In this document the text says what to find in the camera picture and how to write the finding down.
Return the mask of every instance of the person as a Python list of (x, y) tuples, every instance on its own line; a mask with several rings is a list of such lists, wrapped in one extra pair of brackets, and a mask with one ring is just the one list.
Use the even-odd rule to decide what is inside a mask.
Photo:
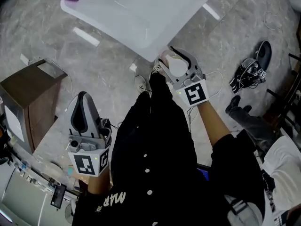
[(241, 108), (240, 96), (232, 98), (225, 112), (242, 126), (254, 142), (262, 168), (274, 179), (273, 201), (287, 211), (287, 226), (301, 225), (301, 153), (287, 136), (275, 133), (262, 118), (250, 116), (250, 105)]
[(198, 106), (211, 145), (209, 181), (183, 110), (154, 67), (151, 92), (140, 92), (117, 132), (110, 173), (91, 177), (79, 197), (73, 225), (261, 225), (263, 181), (254, 154), (234, 138), (209, 102)]

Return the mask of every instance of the forearm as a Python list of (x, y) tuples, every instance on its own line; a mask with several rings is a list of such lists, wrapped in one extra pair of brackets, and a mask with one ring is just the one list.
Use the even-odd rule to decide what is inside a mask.
[(110, 189), (109, 167), (99, 176), (90, 177), (88, 191), (91, 194), (106, 194)]
[(198, 105), (198, 111), (202, 117), (212, 146), (214, 146), (219, 139), (230, 134), (229, 129), (226, 127), (209, 101)]

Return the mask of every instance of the floor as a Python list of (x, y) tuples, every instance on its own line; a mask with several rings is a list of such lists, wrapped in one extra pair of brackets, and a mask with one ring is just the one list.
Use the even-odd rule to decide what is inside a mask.
[[(290, 7), (289, 0), (209, 0), (207, 4), (220, 19), (215, 19), (201, 8), (170, 45), (195, 55), (205, 73), (219, 71), (223, 74), (222, 89), (210, 102), (236, 134), (241, 128), (224, 112), (233, 97), (228, 82), (238, 65), (253, 56), (257, 44), (268, 40), (273, 56), (266, 82), (256, 89), (244, 89), (239, 93), (241, 104), (253, 107), (251, 115), (262, 115), (273, 99), (266, 89), (277, 90), (291, 70), (288, 53), (300, 53), (295, 36), (300, 15)], [(272, 12), (266, 14), (266, 24), (271, 29), (263, 21), (266, 11)], [(77, 36), (72, 31), (74, 27), (97, 38), (99, 46), (94, 47)], [(108, 35), (63, 12), (60, 0), (9, 0), (2, 6), (0, 81), (25, 66), (20, 60), (21, 53), (29, 59), (54, 60), (71, 76), (74, 94), (82, 90), (88, 92), (100, 116), (109, 118), (113, 125), (124, 119), (138, 96), (130, 65), (134, 63), (137, 72), (146, 78), (153, 66)], [(210, 94), (217, 92), (221, 85), (219, 74), (208, 75)], [(64, 125), (64, 111), (71, 99), (71, 84), (66, 78), (57, 105), (59, 118), (35, 151), (32, 164), (67, 156), (68, 132)], [(177, 95), (174, 100), (185, 112), (188, 110)], [(193, 110), (192, 118), (191, 131), (198, 162), (210, 165), (212, 149), (197, 109)]]

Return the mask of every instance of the white cable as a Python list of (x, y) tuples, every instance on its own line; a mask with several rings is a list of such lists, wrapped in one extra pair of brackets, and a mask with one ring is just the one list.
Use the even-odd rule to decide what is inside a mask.
[(253, 64), (249, 64), (249, 66), (245, 69), (245, 71), (244, 71), (244, 72), (242, 73), (242, 75), (240, 76), (240, 78), (239, 78), (239, 90), (242, 90), (242, 89), (243, 89), (243, 88), (240, 86), (242, 80), (244, 80), (244, 79), (250, 79), (250, 78), (255, 77), (255, 76), (252, 76), (252, 77), (247, 77), (247, 78), (242, 79), (243, 75), (248, 71), (248, 69), (249, 69), (251, 66), (253, 66)]
[(47, 194), (45, 194), (45, 197), (44, 197), (44, 200), (43, 200), (43, 204), (42, 204), (42, 208), (41, 208), (40, 215), (39, 215), (39, 220), (38, 220), (38, 226), (40, 226), (40, 222), (41, 222), (41, 218), (42, 218), (42, 212), (43, 212), (43, 209), (44, 209), (46, 198), (47, 198)]
[[(40, 57), (39, 58), (33, 58), (31, 61), (28, 62), (28, 64), (31, 64), (33, 61), (35, 60), (42, 60)], [(62, 70), (63, 72), (65, 72), (67, 74), (67, 76), (69, 77), (70, 79), (70, 84), (71, 84), (71, 94), (72, 94), (72, 97), (74, 98), (74, 93), (73, 93), (73, 84), (72, 84), (72, 78), (71, 76), (65, 71), (63, 70), (56, 62), (54, 62), (52, 59), (44, 59), (46, 62), (51, 62), (53, 63), (56, 67), (58, 67), (60, 70)]]
[(223, 77), (222, 73), (220, 73), (218, 71), (213, 71), (213, 72), (207, 73), (207, 74), (205, 74), (205, 76), (210, 75), (212, 73), (219, 73), (222, 76), (222, 85), (221, 85), (221, 88), (219, 89), (219, 91), (217, 93), (215, 93), (214, 95), (210, 96), (210, 98), (208, 100), (210, 100), (212, 97), (218, 95), (220, 93), (220, 91), (222, 90), (222, 86), (224, 85), (224, 77)]
[(267, 25), (266, 20), (265, 20), (265, 15), (266, 15), (267, 13), (272, 14), (272, 16), (278, 16), (278, 15), (279, 15), (280, 10), (281, 10), (281, 4), (280, 4), (280, 0), (278, 0), (278, 1), (279, 1), (279, 10), (278, 10), (278, 12), (277, 12), (276, 14), (273, 14), (273, 13), (270, 12), (270, 11), (264, 12), (264, 13), (263, 13), (263, 23), (264, 23), (264, 25), (265, 25), (268, 29), (270, 29), (270, 30), (272, 30), (272, 31), (278, 28), (278, 29), (280, 29), (280, 30), (283, 32), (282, 28), (278, 27), (277, 25), (275, 25), (275, 28), (269, 27), (269, 26)]
[(54, 61), (51, 60), (51, 59), (50, 59), (50, 61), (51, 61), (54, 65), (56, 65), (60, 70), (64, 71), (64, 72), (67, 74), (67, 76), (69, 77), (69, 79), (70, 79), (70, 85), (71, 85), (71, 94), (72, 94), (72, 97), (74, 98), (73, 85), (72, 85), (72, 78), (71, 78), (71, 76), (70, 76), (65, 70), (63, 70), (56, 62), (54, 62)]
[(67, 150), (68, 150), (68, 148), (69, 148), (70, 144), (71, 144), (71, 142), (69, 142), (69, 143), (68, 143), (68, 145), (67, 145), (67, 147), (66, 147), (65, 151), (67, 151)]

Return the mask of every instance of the sink basin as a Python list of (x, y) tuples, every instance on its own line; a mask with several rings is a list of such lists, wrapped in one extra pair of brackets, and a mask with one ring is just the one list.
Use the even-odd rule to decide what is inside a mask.
[(61, 0), (61, 8), (150, 62), (207, 0)]

